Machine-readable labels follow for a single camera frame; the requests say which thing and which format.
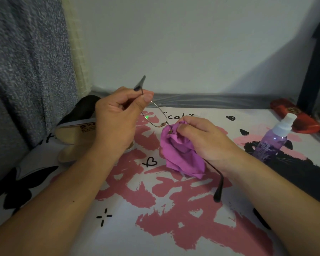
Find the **person's left forearm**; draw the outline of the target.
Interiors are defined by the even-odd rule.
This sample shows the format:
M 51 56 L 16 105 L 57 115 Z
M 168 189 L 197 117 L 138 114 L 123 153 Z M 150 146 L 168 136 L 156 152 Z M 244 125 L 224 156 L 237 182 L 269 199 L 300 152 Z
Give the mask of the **person's left forearm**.
M 130 145 L 92 146 L 0 226 L 0 256 L 66 256 L 100 187 Z

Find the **person's right hand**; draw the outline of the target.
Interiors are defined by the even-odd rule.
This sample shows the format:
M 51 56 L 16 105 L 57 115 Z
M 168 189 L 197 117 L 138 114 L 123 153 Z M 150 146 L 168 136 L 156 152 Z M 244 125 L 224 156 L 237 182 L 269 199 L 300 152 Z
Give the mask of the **person's right hand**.
M 198 155 L 223 174 L 237 172 L 245 152 L 221 129 L 208 119 L 200 117 L 184 116 L 179 121 L 186 121 L 196 128 L 195 138 L 190 141 Z

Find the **black and beige glasses case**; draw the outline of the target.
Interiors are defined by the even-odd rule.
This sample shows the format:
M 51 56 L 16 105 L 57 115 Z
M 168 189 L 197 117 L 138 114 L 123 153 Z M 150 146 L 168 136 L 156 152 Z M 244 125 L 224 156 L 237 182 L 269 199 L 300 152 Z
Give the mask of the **black and beige glasses case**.
M 91 163 L 98 163 L 99 166 L 111 168 L 119 157 L 105 154 L 104 151 L 94 147 L 96 135 L 96 115 L 95 104 L 100 98 L 89 95 L 82 98 L 73 111 L 67 115 L 56 127 L 55 137 L 66 146 L 60 150 L 57 159 L 60 163 L 70 164 L 82 158 L 89 158 L 84 166 L 91 168 Z M 132 149 L 135 141 L 133 139 L 130 146 L 124 151 Z

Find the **pink cat print desk mat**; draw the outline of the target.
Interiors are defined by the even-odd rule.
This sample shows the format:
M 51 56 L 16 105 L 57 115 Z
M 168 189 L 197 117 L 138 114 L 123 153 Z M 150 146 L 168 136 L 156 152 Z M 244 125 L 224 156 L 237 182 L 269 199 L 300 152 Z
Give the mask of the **pink cat print desk mat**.
M 270 110 L 162 107 L 170 124 L 185 115 L 209 119 L 252 154 L 278 118 Z M 158 125 L 157 108 L 144 112 Z M 201 180 L 166 167 L 161 128 L 142 115 L 134 145 L 113 167 L 98 191 L 71 256 L 287 256 L 275 234 L 261 223 L 251 202 L 228 179 L 206 170 Z M 290 132 L 269 163 L 320 201 L 320 136 Z M 0 181 L 0 225 L 67 169 L 57 156 L 66 145 L 50 133 Z

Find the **purple spray bottle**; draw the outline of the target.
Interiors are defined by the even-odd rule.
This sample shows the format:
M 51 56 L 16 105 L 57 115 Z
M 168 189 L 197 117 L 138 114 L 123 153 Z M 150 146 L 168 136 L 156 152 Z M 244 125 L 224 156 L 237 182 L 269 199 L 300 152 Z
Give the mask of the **purple spray bottle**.
M 286 143 L 287 135 L 296 119 L 297 115 L 288 113 L 273 129 L 267 131 L 254 150 L 253 156 L 265 164 L 269 163 Z

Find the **thin metal frame eyeglasses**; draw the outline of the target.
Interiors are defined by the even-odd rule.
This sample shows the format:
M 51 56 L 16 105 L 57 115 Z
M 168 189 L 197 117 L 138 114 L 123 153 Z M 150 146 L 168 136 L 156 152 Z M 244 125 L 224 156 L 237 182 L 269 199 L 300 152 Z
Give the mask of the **thin metal frame eyeglasses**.
M 149 116 L 145 116 L 145 115 L 143 114 L 143 112 L 141 112 L 141 114 L 145 117 L 145 119 L 146 119 L 150 124 L 152 124 L 154 127 L 157 127 L 157 128 L 164 128 L 164 127 L 166 127 L 167 125 L 170 125 L 170 124 L 168 123 L 168 119 L 167 119 L 167 117 L 166 117 L 165 112 L 163 112 L 163 111 L 161 110 L 161 108 L 158 107 L 158 105 L 156 105 L 153 101 L 151 101 L 151 103 L 152 103 L 156 108 L 158 108 L 158 109 L 160 110 L 160 112 L 162 112 L 162 114 L 164 115 L 165 121 L 163 121 L 162 123 L 159 123 L 158 125 L 155 125 L 155 124 L 153 124 L 153 123 L 149 120 Z M 216 191 L 215 191 L 215 193 L 214 193 L 214 196 L 213 196 L 214 202 L 219 203 L 219 202 L 221 201 L 221 198 L 222 198 L 222 190 L 223 190 L 224 176 L 223 176 L 223 174 L 222 174 L 218 169 L 216 169 L 216 168 L 215 168 L 211 163 L 209 163 L 206 159 L 204 159 L 204 161 L 205 161 L 205 166 L 209 165 L 210 167 L 212 167 L 212 168 L 220 175 L 220 181 L 219 181 L 219 184 L 218 184 L 217 189 L 216 189 Z

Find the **purple cleaning cloth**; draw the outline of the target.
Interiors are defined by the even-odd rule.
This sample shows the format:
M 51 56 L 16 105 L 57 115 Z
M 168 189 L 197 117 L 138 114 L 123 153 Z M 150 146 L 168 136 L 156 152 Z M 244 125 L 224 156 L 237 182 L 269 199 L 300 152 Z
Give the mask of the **purple cleaning cloth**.
M 160 147 L 166 167 L 201 180 L 205 174 L 205 161 L 196 153 L 192 142 L 178 133 L 180 124 L 187 122 L 179 121 L 167 125 L 160 136 Z

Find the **person's left hand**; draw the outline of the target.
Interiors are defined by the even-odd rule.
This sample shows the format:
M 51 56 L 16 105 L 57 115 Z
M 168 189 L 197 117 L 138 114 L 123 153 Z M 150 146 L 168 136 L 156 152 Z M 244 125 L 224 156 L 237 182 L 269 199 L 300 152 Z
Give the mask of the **person's left hand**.
M 128 107 L 132 101 L 149 90 L 134 91 L 120 87 L 95 104 L 96 135 L 94 147 L 105 154 L 119 157 L 134 139 L 136 123 L 141 115 L 130 115 Z

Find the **black furniture post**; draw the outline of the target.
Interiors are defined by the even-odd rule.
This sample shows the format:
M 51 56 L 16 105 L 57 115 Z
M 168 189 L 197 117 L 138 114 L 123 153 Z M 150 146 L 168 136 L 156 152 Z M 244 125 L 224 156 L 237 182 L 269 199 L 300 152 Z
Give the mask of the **black furniture post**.
M 297 101 L 297 107 L 308 115 L 312 114 L 320 90 L 320 23 L 312 38 L 316 43 Z

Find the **grey speckled curtain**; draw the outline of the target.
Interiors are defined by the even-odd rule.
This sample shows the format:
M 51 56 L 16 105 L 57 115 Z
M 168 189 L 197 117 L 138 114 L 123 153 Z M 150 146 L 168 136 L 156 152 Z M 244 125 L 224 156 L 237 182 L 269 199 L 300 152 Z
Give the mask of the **grey speckled curtain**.
M 0 180 L 77 103 L 61 0 L 0 0 Z

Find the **person's right forearm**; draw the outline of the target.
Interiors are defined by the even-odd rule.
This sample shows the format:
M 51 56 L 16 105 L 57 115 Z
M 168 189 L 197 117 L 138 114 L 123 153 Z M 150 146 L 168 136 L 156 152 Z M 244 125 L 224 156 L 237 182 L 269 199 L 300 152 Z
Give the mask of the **person's right forearm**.
M 320 202 L 241 151 L 218 166 L 246 194 L 290 255 L 320 256 Z

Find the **cream mesh curtain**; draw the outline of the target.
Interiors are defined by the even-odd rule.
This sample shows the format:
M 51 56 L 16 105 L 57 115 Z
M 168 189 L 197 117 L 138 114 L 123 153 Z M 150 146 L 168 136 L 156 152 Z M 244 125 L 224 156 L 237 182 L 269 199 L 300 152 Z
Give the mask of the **cream mesh curtain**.
M 78 13 L 71 0 L 61 0 L 65 21 L 68 29 L 73 68 L 75 73 L 78 97 L 87 96 L 92 87 L 86 51 L 84 47 L 83 32 Z

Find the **red glasses case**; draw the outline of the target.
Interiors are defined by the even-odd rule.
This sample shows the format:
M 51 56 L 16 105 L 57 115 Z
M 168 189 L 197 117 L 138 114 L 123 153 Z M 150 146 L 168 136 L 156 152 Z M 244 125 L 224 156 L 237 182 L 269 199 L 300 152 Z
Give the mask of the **red glasses case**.
M 271 101 L 270 109 L 272 109 L 281 119 L 288 113 L 297 116 L 292 125 L 292 130 L 296 133 L 314 134 L 320 131 L 320 124 L 288 99 L 279 98 Z

